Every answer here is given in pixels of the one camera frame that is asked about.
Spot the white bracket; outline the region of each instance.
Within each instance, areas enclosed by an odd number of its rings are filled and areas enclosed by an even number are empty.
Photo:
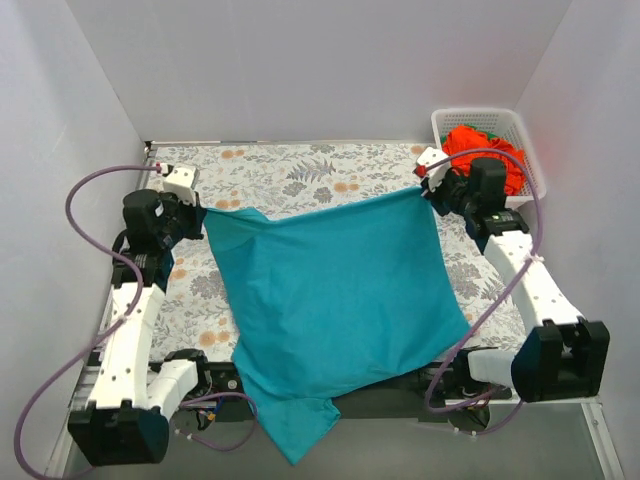
[[[109,325],[120,318],[133,299],[137,283],[123,283],[112,291],[112,311]],[[147,369],[151,338],[156,317],[164,300],[157,285],[142,290],[135,310],[107,340],[98,380],[87,402],[96,408],[119,408],[123,399],[133,407],[148,408]]]
[[[160,164],[162,170],[166,168],[165,164]],[[163,189],[165,192],[173,192],[178,198],[188,204],[196,204],[196,192],[193,189],[198,181],[198,169],[194,167],[175,167],[169,175],[163,180]]]
[[[492,383],[514,388],[511,379],[511,363],[514,352],[487,349],[469,352],[469,374],[478,382]]]
[[[438,163],[441,160],[444,160],[449,155],[444,153],[442,150],[437,148],[428,147],[422,155],[418,157],[416,160],[417,165],[424,165],[429,168],[431,165]],[[444,174],[447,173],[447,170],[451,167],[451,162],[446,162],[439,167],[435,167],[432,170],[429,170],[427,175],[429,176],[429,190],[433,191],[438,185],[442,183],[442,179],[444,178]]]
[[[532,243],[531,235],[520,231],[489,237],[484,256],[498,271],[505,285],[529,258]],[[511,297],[520,311],[527,335],[534,327],[542,326],[544,320],[566,325],[578,323],[578,317],[582,317],[562,294],[540,258],[534,259],[511,292]]]
[[[149,408],[159,406],[160,413],[171,420],[180,402],[198,384],[196,362],[172,360],[162,364],[160,374],[151,382],[147,392]]]

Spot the plastic basket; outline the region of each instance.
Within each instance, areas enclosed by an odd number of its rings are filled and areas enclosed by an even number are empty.
[[[547,186],[538,158],[520,116],[514,111],[506,108],[446,108],[433,112],[431,124],[438,148],[442,148],[441,136],[447,135],[458,125],[471,125],[504,138],[518,150],[524,150],[525,168],[533,180],[533,187],[540,198],[546,195]],[[531,200],[531,189],[526,183],[518,195],[507,197],[507,207],[515,209]]]

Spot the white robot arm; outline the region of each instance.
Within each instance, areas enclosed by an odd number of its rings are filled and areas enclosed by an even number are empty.
[[[465,218],[467,233],[506,285],[529,258],[533,241],[522,217],[505,208],[505,167],[497,159],[477,158],[469,177],[449,163],[430,168],[446,158],[427,148],[418,159],[423,195],[438,214]],[[541,261],[530,265],[511,296],[527,334],[522,348],[462,350],[454,362],[458,381],[467,391],[486,383],[511,387],[526,402],[596,395],[609,345],[604,324],[588,322]]]
[[[193,190],[197,170],[160,164],[163,191],[137,190],[124,200],[126,230],[114,249],[140,268],[142,295],[133,313],[107,340],[98,379],[85,408],[72,412],[68,430],[94,465],[157,463],[166,453],[169,420],[185,396],[211,385],[204,352],[173,352],[147,388],[151,340],[165,298],[173,256],[183,239],[202,239],[205,210]],[[128,246],[123,249],[124,238]],[[109,325],[122,318],[138,284],[114,261]]]

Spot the teal cloth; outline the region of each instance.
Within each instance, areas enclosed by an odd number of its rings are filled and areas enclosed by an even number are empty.
[[[469,328],[419,188],[204,223],[240,331],[233,362],[292,464],[338,421],[332,397],[426,365]]]

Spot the wire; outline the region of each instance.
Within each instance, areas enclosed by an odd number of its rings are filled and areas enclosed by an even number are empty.
[[[198,422],[198,430],[199,431],[204,431],[207,428],[209,428],[209,426],[215,422],[216,420],[216,415],[218,415],[218,412],[220,411],[220,407],[222,407],[222,403],[224,402],[224,398],[221,398],[219,402],[217,402],[216,406],[213,408],[213,410],[210,410],[207,412],[207,410],[196,410],[195,414],[196,414],[196,421]],[[202,415],[204,417],[204,420],[202,422],[200,422],[200,415]]]
[[[491,391],[492,388],[493,388],[493,386],[491,384],[489,384],[489,385],[487,385],[487,388],[484,389],[484,392],[489,392],[489,391]],[[489,400],[491,400],[491,399],[490,398],[485,398],[484,400],[482,400],[482,403],[480,403],[479,400],[476,400],[472,405],[469,405],[467,408],[473,408],[473,409],[477,409],[477,410],[482,410],[487,405],[489,405]]]
[[[135,293],[135,295],[133,297],[133,300],[131,300],[131,304],[129,305],[127,310],[124,312],[124,315],[122,317],[118,318],[113,323],[113,325],[111,325],[109,328],[107,328],[107,330],[105,330],[103,333],[98,334],[95,337],[95,339],[92,342],[89,343],[89,345],[87,345],[85,348],[83,348],[81,351],[79,351],[71,360],[69,360],[67,363],[65,363],[56,372],[54,372],[53,375],[51,375],[51,377],[49,377],[47,380],[45,380],[45,382],[34,392],[34,394],[27,401],[27,403],[25,404],[24,408],[20,412],[20,415],[18,416],[18,421],[16,423],[16,428],[15,428],[15,430],[13,432],[13,452],[15,454],[16,460],[18,461],[18,464],[20,465],[20,467],[27,474],[31,475],[33,478],[36,478],[38,480],[60,480],[60,479],[71,480],[71,479],[79,478],[82,475],[85,475],[86,473],[88,473],[91,470],[93,470],[93,467],[92,467],[92,468],[89,468],[87,470],[83,470],[83,471],[81,471],[79,473],[76,473],[76,474],[74,474],[74,475],[72,475],[70,477],[50,477],[48,475],[44,475],[44,474],[42,474],[40,472],[37,472],[27,462],[27,459],[24,456],[24,452],[22,450],[22,431],[24,429],[24,424],[25,424],[25,421],[27,419],[27,416],[29,415],[29,412],[33,408],[33,405],[42,396],[42,394],[56,380],[58,380],[67,370],[69,370],[76,362],[78,362],[78,361],[82,360],[84,357],[86,357],[89,353],[91,353],[91,351],[97,345],[99,345],[100,343],[105,341],[118,328],[120,328],[120,326],[124,323],[125,318],[128,315],[130,315],[131,312],[133,312],[133,310],[136,308],[136,305],[137,305],[138,301],[140,300],[140,296],[142,295],[142,289],[144,287],[143,279],[142,279],[142,272],[140,272],[140,269],[136,266],[135,263],[133,263],[128,258],[120,255],[117,252],[112,252],[108,247],[105,247],[100,242],[98,242],[97,240],[95,240],[92,237],[90,237],[84,230],[82,230],[82,228],[80,228],[80,226],[76,222],[75,218],[73,217],[73,214],[71,213],[71,202],[73,201],[73,198],[75,197],[76,193],[78,193],[78,190],[80,190],[84,185],[86,185],[91,180],[93,180],[93,179],[95,179],[97,177],[100,177],[102,175],[106,175],[108,173],[113,173],[113,172],[129,171],[129,170],[134,170],[134,171],[148,171],[148,170],[154,171],[155,170],[155,171],[159,172],[159,169],[157,167],[145,167],[145,166],[136,166],[136,165],[119,165],[119,166],[104,168],[102,170],[98,170],[97,172],[94,172],[94,173],[84,177],[82,180],[80,180],[78,183],[76,183],[73,186],[73,188],[71,189],[71,191],[67,195],[67,200],[65,202],[64,209],[65,209],[65,214],[67,216],[67,220],[71,224],[71,227],[78,233],[78,235],[80,235],[84,240],[89,242],[92,246],[94,246],[95,248],[97,248],[101,252],[104,252],[107,255],[110,255],[114,259],[116,259],[116,260],[118,260],[120,262],[123,262],[131,270],[133,270],[133,272],[134,272],[134,274],[136,276],[136,281],[137,281],[138,287],[137,287],[136,293]]]
[[[116,239],[113,241],[113,246],[111,247],[112,252],[120,253],[122,250],[122,246],[124,245],[124,240],[127,238],[127,231],[121,231]]]
[[[533,237],[533,244],[532,244],[532,247],[531,247],[531,252],[529,254],[529,258],[527,258],[524,261],[524,263],[523,263],[522,267],[520,268],[520,270],[518,271],[518,273],[516,273],[516,275],[513,277],[513,279],[505,287],[504,291],[498,296],[498,298],[480,316],[480,318],[471,327],[471,329],[464,335],[464,337],[462,337],[460,339],[460,341],[458,343],[456,343],[456,345],[451,350],[449,350],[449,353],[445,357],[444,361],[440,364],[440,366],[436,370],[435,375],[434,375],[433,379],[431,380],[431,383],[429,384],[429,388],[427,388],[427,392],[425,394],[425,404],[426,404],[427,409],[431,413],[448,413],[448,412],[459,410],[461,408],[465,408],[465,407],[468,407],[468,406],[471,406],[471,405],[475,405],[480,400],[485,400],[485,399],[491,398],[491,396],[497,391],[496,388],[493,388],[488,392],[482,393],[482,394],[480,394],[480,395],[478,395],[478,396],[476,396],[474,398],[470,398],[470,399],[464,400],[464,401],[462,401],[460,403],[457,403],[455,405],[448,405],[448,406],[445,406],[445,407],[432,407],[431,406],[431,397],[433,396],[433,392],[435,391],[435,388],[436,388],[438,382],[442,378],[442,375],[444,374],[444,372],[447,369],[447,367],[449,366],[449,364],[451,364],[451,362],[456,357],[458,352],[460,350],[462,350],[462,347],[464,347],[465,343],[467,343],[469,341],[469,339],[487,321],[487,319],[491,316],[491,314],[493,312],[495,312],[495,310],[498,308],[498,306],[511,294],[511,291],[515,288],[515,286],[522,279],[522,277],[524,277],[525,273],[527,273],[527,270],[529,269],[529,267],[533,263],[533,259],[538,254],[538,250],[540,249],[540,245],[542,244],[543,223],[542,223],[542,208],[540,206],[540,197],[538,196],[538,192],[535,189],[535,185],[533,183],[531,175],[529,174],[527,169],[514,156],[512,156],[512,155],[510,155],[510,154],[508,154],[506,152],[503,152],[501,150],[497,150],[495,148],[474,148],[474,149],[471,149],[471,150],[465,150],[464,152],[454,153],[453,155],[450,155],[449,157],[445,158],[444,160],[441,160],[439,162],[434,163],[433,165],[431,165],[431,166],[429,166],[427,168],[427,172],[429,170],[432,170],[435,167],[439,167],[440,165],[444,165],[445,163],[449,163],[452,160],[455,160],[456,158],[464,157],[465,155],[470,155],[470,154],[474,154],[474,153],[492,153],[492,154],[500,155],[500,156],[504,157],[506,160],[508,160],[510,163],[512,163],[513,165],[515,165],[516,167],[518,167],[520,169],[520,171],[524,174],[525,178],[527,179],[527,183],[531,187],[531,195],[533,196],[533,202],[534,202],[535,208],[536,208],[537,230],[536,230],[535,236]],[[516,408],[509,415],[507,415],[507,417],[505,417],[500,423],[498,423],[497,425],[495,425],[495,426],[493,426],[491,428],[488,428],[487,430],[484,430],[482,432],[482,435],[486,435],[487,433],[494,432],[494,431],[498,430],[499,428],[503,427],[504,425],[506,425],[513,418],[513,416],[515,416],[515,414],[518,412],[518,410],[520,410],[521,407],[522,407],[522,402],[520,402],[516,406]]]
[[[187,400],[185,402],[182,402],[180,404],[180,408],[187,408],[190,405],[193,405],[194,403],[204,402],[206,400],[214,400],[216,398],[221,399],[221,401],[218,402],[218,407],[219,407],[219,405],[222,403],[222,399],[232,398],[232,397],[246,400],[247,402],[249,402],[249,406],[253,411],[253,423],[251,425],[251,430],[249,430],[249,433],[247,433],[244,436],[244,438],[242,438],[239,442],[236,442],[233,445],[229,445],[229,446],[221,446],[216,443],[205,440],[204,438],[199,437],[198,435],[193,435],[191,433],[185,432],[184,430],[181,430],[179,428],[176,429],[176,433],[182,434],[185,437],[187,437],[189,440],[193,440],[195,442],[198,442],[201,445],[204,445],[205,447],[209,447],[212,450],[217,450],[219,452],[230,452],[231,450],[240,448],[242,445],[247,443],[247,440],[249,440],[249,438],[251,438],[251,435],[253,435],[253,432],[255,432],[256,427],[258,425],[258,406],[256,405],[256,402],[254,402],[251,397],[249,397],[248,395],[245,395],[244,393],[239,393],[239,392],[212,393],[211,395],[205,395],[204,397],[194,398],[192,400]]]

